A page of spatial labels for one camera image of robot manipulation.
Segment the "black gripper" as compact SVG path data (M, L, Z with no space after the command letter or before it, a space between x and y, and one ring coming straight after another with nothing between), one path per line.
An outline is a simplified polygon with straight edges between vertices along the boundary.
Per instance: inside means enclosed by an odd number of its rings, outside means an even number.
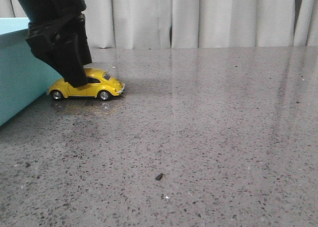
M84 0L18 0L29 18L26 41L32 54L73 87L87 84L83 65L91 63Z

